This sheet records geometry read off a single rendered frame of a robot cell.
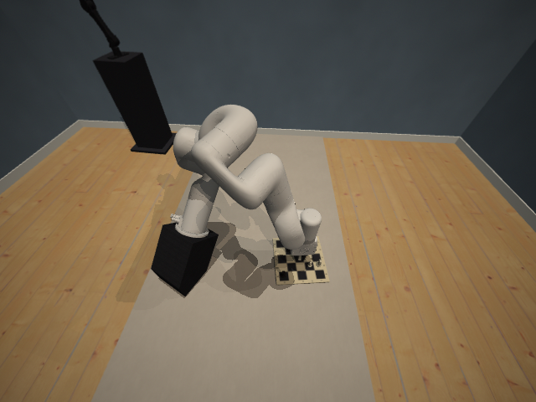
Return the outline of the chessboard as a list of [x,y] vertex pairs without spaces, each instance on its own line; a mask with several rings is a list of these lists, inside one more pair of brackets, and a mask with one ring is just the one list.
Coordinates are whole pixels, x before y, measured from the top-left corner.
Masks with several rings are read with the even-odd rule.
[[[314,255],[307,255],[305,260],[296,260],[294,255],[286,251],[279,238],[273,238],[273,247],[277,286],[330,282],[318,236],[317,251]],[[321,267],[317,267],[319,259],[322,261]],[[312,267],[307,266],[310,261]],[[281,278],[282,271],[286,273],[285,278]]]

